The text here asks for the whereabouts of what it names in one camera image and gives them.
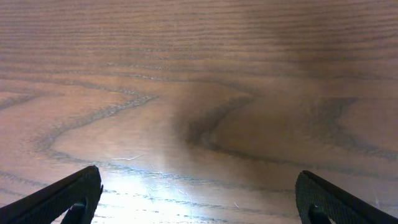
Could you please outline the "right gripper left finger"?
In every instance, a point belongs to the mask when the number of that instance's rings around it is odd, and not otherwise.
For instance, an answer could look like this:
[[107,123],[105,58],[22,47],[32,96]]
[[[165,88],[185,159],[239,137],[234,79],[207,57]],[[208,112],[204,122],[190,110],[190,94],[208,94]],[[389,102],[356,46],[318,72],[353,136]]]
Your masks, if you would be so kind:
[[90,224],[102,192],[99,169],[88,166],[2,207],[1,224],[52,223],[63,213],[62,223]]

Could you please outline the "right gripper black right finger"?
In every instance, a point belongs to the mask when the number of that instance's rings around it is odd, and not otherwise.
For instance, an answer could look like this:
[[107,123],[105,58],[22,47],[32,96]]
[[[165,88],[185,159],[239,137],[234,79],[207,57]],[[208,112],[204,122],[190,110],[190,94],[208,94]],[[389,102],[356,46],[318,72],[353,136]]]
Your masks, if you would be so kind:
[[396,217],[308,170],[297,177],[295,201],[302,224],[397,224]]

